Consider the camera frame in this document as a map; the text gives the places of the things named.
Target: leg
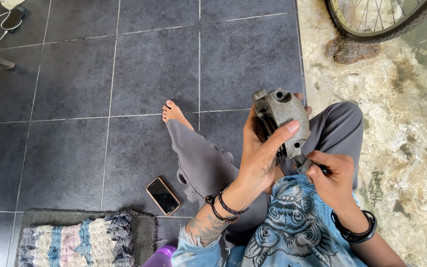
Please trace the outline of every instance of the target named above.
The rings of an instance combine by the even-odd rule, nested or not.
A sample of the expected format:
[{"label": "leg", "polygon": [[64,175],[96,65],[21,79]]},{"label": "leg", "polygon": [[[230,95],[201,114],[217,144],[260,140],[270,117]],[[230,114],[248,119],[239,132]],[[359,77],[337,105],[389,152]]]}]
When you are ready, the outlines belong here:
[{"label": "leg", "polygon": [[[305,142],[302,152],[306,155],[313,150],[330,154],[349,155],[353,158],[353,190],[357,189],[358,165],[363,140],[363,114],[360,108],[350,102],[335,103],[309,121],[311,136]],[[297,174],[289,161],[282,161],[286,175]]]},{"label": "leg", "polygon": [[[172,139],[172,149],[179,156],[177,179],[185,185],[189,201],[198,201],[203,206],[204,197],[215,196],[238,176],[233,155],[196,133],[172,101],[163,107],[163,121]],[[237,223],[227,228],[224,238],[228,247],[248,243],[254,230],[264,221],[269,203],[269,196],[263,193]]]}]

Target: forearm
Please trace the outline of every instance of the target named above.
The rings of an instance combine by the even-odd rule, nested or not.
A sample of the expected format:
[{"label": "forearm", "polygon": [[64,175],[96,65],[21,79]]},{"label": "forearm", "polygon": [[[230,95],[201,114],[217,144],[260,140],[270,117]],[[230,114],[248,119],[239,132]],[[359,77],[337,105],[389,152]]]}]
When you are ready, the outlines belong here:
[{"label": "forearm", "polygon": [[[245,209],[258,197],[261,191],[257,191],[258,189],[249,187],[239,177],[223,191],[222,199],[230,209],[240,211]],[[235,218],[235,215],[230,214],[222,208],[218,198],[215,199],[214,206],[221,217],[228,219]],[[212,212],[210,205],[205,205],[187,224],[186,233],[193,240],[195,240],[195,237],[198,237],[200,239],[199,245],[207,246],[216,240],[227,227],[228,223],[218,219]]]},{"label": "forearm", "polygon": [[[354,233],[365,232],[369,222],[357,205],[343,211],[335,211],[342,226]],[[376,232],[372,239],[360,244],[350,243],[350,248],[367,266],[403,267],[406,264],[400,256]]]}]

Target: tile floor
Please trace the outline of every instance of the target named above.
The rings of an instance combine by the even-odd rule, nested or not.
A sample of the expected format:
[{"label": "tile floor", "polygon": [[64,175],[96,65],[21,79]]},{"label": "tile floor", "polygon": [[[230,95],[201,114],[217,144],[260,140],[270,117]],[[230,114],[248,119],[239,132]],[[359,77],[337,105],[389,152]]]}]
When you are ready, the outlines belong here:
[{"label": "tile floor", "polygon": [[[303,92],[294,0],[22,5],[30,14],[0,42],[16,64],[0,69],[0,266],[14,264],[32,208],[130,207],[157,216],[160,240],[175,239],[198,206],[175,178],[165,100],[238,166],[250,95]],[[157,176],[181,201],[173,217],[146,194]]]}]

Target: gold phone case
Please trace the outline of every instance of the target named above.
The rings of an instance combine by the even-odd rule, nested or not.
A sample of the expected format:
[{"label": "gold phone case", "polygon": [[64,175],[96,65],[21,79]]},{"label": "gold phone case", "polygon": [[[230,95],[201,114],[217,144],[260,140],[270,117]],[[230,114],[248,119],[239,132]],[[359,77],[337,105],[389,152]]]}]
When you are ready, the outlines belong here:
[{"label": "gold phone case", "polygon": [[[151,193],[148,191],[148,187],[154,183],[156,181],[156,179],[159,179],[159,181],[161,181],[161,183],[165,186],[165,188],[169,191],[169,193],[171,194],[172,197],[174,197],[175,201],[177,202],[177,208],[175,208],[173,211],[171,211],[171,213],[169,213],[169,215],[167,215],[163,209],[161,208],[161,206],[159,205],[159,203],[157,203],[157,201],[154,199],[154,197],[151,195]],[[154,200],[154,203],[156,203],[156,205],[159,207],[159,209],[161,209],[162,213],[164,213],[164,215],[166,216],[171,216],[177,209],[179,209],[179,207],[181,206],[181,202],[175,197],[174,193],[169,189],[169,187],[166,185],[166,183],[164,183],[164,181],[161,179],[161,177],[157,177],[156,179],[154,179],[151,183],[148,184],[148,186],[146,186],[146,192],[148,192],[149,196]]]}]

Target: smartphone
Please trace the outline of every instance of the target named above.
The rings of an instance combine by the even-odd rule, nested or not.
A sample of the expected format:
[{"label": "smartphone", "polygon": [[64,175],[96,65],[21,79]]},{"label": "smartphone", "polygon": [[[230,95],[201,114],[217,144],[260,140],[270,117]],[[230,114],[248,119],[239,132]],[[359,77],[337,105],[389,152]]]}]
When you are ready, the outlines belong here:
[{"label": "smartphone", "polygon": [[172,215],[180,206],[179,200],[159,177],[146,187],[146,191],[166,216]]},{"label": "smartphone", "polygon": [[[17,26],[21,20],[24,18],[24,16],[27,14],[27,9],[25,7],[17,6],[13,10],[11,10],[11,13],[9,13],[9,17],[4,21],[3,28],[14,28]],[[10,33],[14,33],[14,29],[8,30]]]}]

